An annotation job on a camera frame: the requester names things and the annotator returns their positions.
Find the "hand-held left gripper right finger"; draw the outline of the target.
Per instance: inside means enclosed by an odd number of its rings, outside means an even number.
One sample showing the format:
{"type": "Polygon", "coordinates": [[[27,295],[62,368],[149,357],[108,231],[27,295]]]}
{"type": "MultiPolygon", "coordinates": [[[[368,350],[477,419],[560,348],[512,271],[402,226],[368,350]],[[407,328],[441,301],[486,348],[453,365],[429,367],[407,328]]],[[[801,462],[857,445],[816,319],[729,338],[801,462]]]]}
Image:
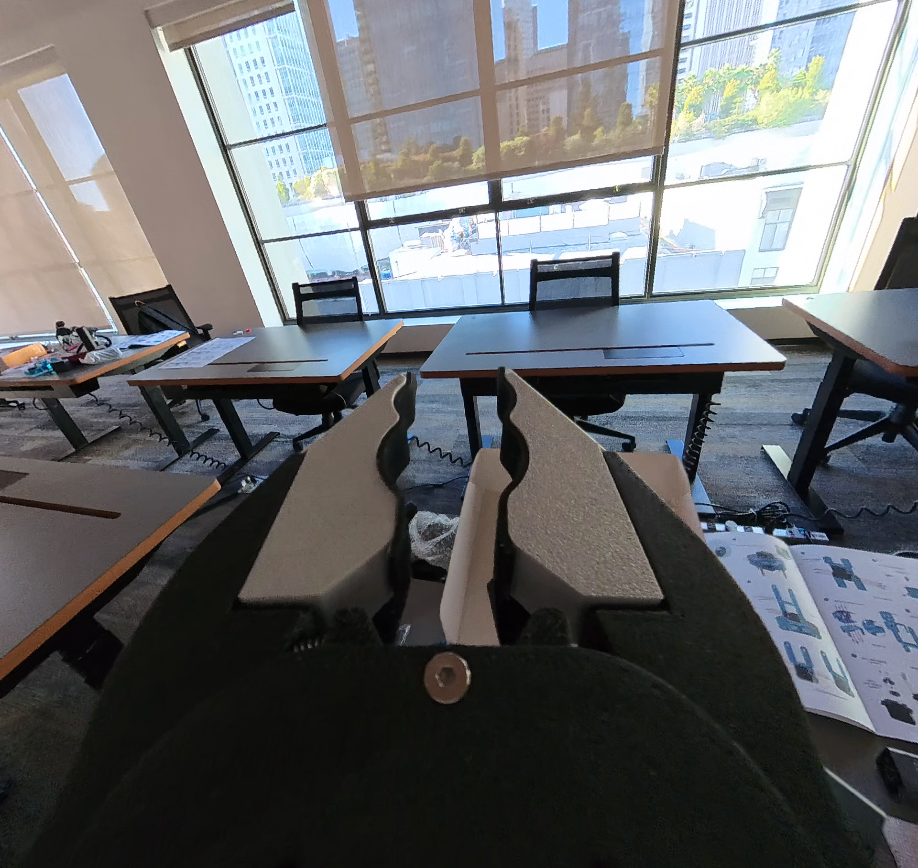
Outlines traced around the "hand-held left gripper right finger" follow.
{"type": "Polygon", "coordinates": [[[536,611],[578,639],[587,612],[659,609],[663,592],[602,448],[512,369],[497,376],[499,498],[493,610],[512,644],[536,611]]]}

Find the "brown mesh roller blind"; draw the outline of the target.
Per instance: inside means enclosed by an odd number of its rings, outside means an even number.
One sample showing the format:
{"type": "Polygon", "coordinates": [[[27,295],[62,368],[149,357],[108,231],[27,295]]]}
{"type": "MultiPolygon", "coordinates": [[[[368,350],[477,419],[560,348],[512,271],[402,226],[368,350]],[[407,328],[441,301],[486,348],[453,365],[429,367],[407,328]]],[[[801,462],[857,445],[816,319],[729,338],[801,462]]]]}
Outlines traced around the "brown mesh roller blind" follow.
{"type": "Polygon", "coordinates": [[[296,0],[347,200],[658,155],[681,0],[296,0]]]}

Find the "black mesh desk chair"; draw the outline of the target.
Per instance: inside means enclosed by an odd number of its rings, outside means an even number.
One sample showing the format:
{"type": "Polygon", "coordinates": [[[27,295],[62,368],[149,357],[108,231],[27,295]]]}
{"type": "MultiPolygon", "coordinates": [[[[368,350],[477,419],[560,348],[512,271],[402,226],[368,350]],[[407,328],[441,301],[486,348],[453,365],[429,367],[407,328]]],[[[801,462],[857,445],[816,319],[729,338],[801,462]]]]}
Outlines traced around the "black mesh desk chair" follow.
{"type": "Polygon", "coordinates": [[[177,330],[188,333],[193,344],[211,339],[212,325],[195,325],[171,285],[111,296],[109,302],[129,335],[177,330]]]}
{"type": "MultiPolygon", "coordinates": [[[[294,282],[296,323],[306,327],[330,322],[363,320],[358,279],[355,276],[322,282],[294,282]]],[[[335,386],[309,384],[293,395],[273,399],[273,409],[288,415],[319,415],[321,423],[293,437],[293,450],[303,448],[305,441],[341,421],[342,413],[352,409],[362,392],[361,372],[353,373],[335,386]]]]}
{"type": "MultiPolygon", "coordinates": [[[[618,251],[580,259],[532,260],[530,309],[619,304],[618,251]]],[[[594,415],[609,415],[623,407],[625,398],[611,390],[612,379],[599,376],[530,378],[530,384],[561,412],[591,434],[622,438],[622,450],[636,448],[633,435],[589,422],[594,415]]]]}

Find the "office desk black legs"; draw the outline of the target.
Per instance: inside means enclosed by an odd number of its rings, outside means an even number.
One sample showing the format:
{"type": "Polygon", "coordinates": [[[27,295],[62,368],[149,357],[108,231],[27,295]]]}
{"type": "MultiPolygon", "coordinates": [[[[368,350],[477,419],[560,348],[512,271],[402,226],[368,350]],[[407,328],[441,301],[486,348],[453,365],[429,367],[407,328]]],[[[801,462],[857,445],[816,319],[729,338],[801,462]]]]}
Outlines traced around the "office desk black legs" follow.
{"type": "Polygon", "coordinates": [[[374,359],[402,326],[400,319],[370,319],[257,328],[241,337],[214,339],[188,355],[189,359],[201,361],[207,347],[233,346],[229,353],[207,365],[189,367],[175,358],[132,376],[129,384],[141,388],[161,428],[181,449],[185,448],[183,432],[167,411],[164,400],[153,391],[178,388],[185,399],[213,402],[240,455],[219,476],[224,483],[279,436],[272,431],[252,443],[234,402],[276,396],[283,401],[305,402],[309,396],[307,388],[323,388],[318,403],[307,411],[308,415],[322,418],[322,424],[308,431],[307,436],[321,434],[341,418],[347,407],[344,400],[338,401],[332,393],[345,386],[357,371],[361,371],[361,384],[367,395],[378,389],[379,374],[374,359]]]}
{"type": "Polygon", "coordinates": [[[185,345],[188,340],[189,334],[179,330],[152,336],[117,336],[114,346],[119,351],[118,355],[95,364],[72,363],[65,359],[68,369],[52,370],[38,376],[27,374],[25,367],[9,369],[2,373],[1,396],[13,402],[35,400],[66,438],[71,446],[70,455],[74,455],[106,438],[115,428],[110,426],[102,434],[88,438],[68,413],[63,401],[96,392],[102,377],[117,371],[143,368],[172,347],[185,345]]]}
{"type": "Polygon", "coordinates": [[[465,315],[420,374],[460,381],[472,458],[482,448],[477,397],[496,393],[499,367],[526,378],[608,377],[624,394],[691,394],[681,458],[694,483],[724,375],[785,362],[716,302],[695,300],[465,315]]]}
{"type": "Polygon", "coordinates": [[[1,468],[2,694],[53,651],[98,688],[122,645],[95,612],[220,484],[16,457],[1,468]]]}
{"type": "Polygon", "coordinates": [[[818,466],[832,451],[877,435],[889,443],[901,437],[917,447],[917,290],[786,297],[783,305],[831,347],[832,357],[811,407],[793,415],[804,424],[793,458],[777,446],[764,450],[815,517],[815,529],[840,537],[841,513],[830,511],[810,487],[818,466]],[[843,401],[857,393],[887,400],[893,409],[854,435],[828,444],[843,401]]]}

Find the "small black block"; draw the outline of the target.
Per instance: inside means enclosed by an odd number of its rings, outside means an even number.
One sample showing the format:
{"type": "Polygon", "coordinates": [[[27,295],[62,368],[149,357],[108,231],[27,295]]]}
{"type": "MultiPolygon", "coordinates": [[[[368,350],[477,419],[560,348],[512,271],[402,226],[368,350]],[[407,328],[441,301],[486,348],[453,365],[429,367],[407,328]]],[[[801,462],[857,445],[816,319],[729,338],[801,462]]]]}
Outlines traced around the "small black block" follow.
{"type": "Polygon", "coordinates": [[[876,764],[889,795],[917,807],[917,754],[887,747],[878,754],[876,764]]]}

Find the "printed paper sheets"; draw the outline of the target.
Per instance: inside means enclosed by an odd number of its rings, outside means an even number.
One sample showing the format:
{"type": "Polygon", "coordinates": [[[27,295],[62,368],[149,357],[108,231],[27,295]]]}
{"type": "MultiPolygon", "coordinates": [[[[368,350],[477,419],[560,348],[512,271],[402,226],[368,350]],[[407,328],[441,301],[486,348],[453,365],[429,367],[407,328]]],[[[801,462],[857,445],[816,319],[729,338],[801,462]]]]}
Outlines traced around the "printed paper sheets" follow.
{"type": "Polygon", "coordinates": [[[202,368],[255,340],[254,336],[220,337],[195,348],[186,349],[180,355],[164,362],[162,369],[202,368]]]}

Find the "beige roller blinds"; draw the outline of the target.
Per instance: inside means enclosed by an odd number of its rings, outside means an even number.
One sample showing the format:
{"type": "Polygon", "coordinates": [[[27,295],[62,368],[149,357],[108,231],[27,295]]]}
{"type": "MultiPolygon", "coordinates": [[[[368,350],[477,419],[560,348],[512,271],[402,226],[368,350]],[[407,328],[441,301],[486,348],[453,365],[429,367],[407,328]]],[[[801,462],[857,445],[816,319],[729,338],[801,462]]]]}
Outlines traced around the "beige roller blinds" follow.
{"type": "Polygon", "coordinates": [[[166,277],[54,48],[2,64],[1,130],[2,337],[117,326],[166,277]]]}

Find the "cardboard box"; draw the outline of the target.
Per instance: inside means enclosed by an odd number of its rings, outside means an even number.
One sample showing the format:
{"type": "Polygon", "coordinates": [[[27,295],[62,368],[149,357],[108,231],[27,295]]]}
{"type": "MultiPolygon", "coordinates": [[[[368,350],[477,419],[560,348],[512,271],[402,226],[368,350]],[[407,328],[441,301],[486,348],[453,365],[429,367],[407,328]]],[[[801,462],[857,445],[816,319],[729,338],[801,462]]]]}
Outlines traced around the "cardboard box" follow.
{"type": "MultiPolygon", "coordinates": [[[[702,529],[682,462],[672,454],[628,452],[620,457],[691,530],[702,529]]],[[[499,449],[478,451],[459,518],[445,580],[440,617],[453,644],[497,646],[499,636],[488,596],[494,574],[499,498],[511,483],[499,449]]]]}

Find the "clear bubble wrap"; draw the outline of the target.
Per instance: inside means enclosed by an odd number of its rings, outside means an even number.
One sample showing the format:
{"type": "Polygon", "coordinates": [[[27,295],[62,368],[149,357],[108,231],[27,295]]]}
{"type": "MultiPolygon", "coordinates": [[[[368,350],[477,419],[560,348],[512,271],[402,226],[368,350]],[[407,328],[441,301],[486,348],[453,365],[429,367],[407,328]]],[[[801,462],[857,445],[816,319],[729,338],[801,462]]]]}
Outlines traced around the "clear bubble wrap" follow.
{"type": "Polygon", "coordinates": [[[428,510],[417,511],[408,524],[412,562],[447,570],[459,520],[428,510]]]}

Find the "white power strip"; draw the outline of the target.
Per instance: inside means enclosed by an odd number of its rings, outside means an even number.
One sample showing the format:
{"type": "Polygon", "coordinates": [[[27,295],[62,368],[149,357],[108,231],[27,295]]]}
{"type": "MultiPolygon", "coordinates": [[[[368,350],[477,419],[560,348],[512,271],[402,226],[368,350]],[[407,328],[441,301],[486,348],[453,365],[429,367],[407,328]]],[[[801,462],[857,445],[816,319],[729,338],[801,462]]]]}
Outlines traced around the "white power strip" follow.
{"type": "Polygon", "coordinates": [[[701,521],[703,533],[726,533],[735,531],[744,534],[767,534],[776,539],[781,539],[788,544],[828,544],[830,538],[821,531],[807,530],[800,527],[763,527],[740,523],[732,518],[726,520],[710,519],[701,521]]]}

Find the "printed instruction booklet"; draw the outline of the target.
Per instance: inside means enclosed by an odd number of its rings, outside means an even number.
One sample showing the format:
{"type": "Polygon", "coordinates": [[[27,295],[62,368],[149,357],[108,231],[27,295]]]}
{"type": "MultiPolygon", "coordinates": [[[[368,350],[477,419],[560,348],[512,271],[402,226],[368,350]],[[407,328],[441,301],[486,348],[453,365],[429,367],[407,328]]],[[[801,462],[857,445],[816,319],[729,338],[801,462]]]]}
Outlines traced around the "printed instruction booklet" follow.
{"type": "Polygon", "coordinates": [[[917,742],[917,562],[767,534],[705,537],[762,619],[802,704],[917,742]]]}

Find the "large grid window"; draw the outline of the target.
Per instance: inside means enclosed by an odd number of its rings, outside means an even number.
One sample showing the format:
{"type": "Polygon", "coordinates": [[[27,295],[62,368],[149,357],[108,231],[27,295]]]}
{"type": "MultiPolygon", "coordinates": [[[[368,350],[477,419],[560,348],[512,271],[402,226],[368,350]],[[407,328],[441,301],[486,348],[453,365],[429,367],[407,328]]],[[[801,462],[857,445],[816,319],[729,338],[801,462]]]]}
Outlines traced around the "large grid window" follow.
{"type": "Polygon", "coordinates": [[[522,303],[530,262],[618,251],[626,298],[823,280],[912,0],[681,0],[658,155],[344,198],[296,0],[187,29],[186,58],[285,318],[355,276],[371,312],[522,303]]]}

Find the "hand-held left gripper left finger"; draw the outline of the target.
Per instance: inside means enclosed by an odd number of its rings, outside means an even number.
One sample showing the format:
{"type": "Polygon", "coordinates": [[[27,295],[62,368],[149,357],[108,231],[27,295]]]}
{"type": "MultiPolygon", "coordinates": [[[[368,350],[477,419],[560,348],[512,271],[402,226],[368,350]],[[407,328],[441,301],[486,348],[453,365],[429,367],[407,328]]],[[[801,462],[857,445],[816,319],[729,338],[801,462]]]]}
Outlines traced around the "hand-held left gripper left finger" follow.
{"type": "Polygon", "coordinates": [[[306,450],[239,601],[312,609],[327,624],[361,608],[382,640],[394,640],[410,583],[407,467],[415,416],[410,372],[375,392],[306,450]]]}

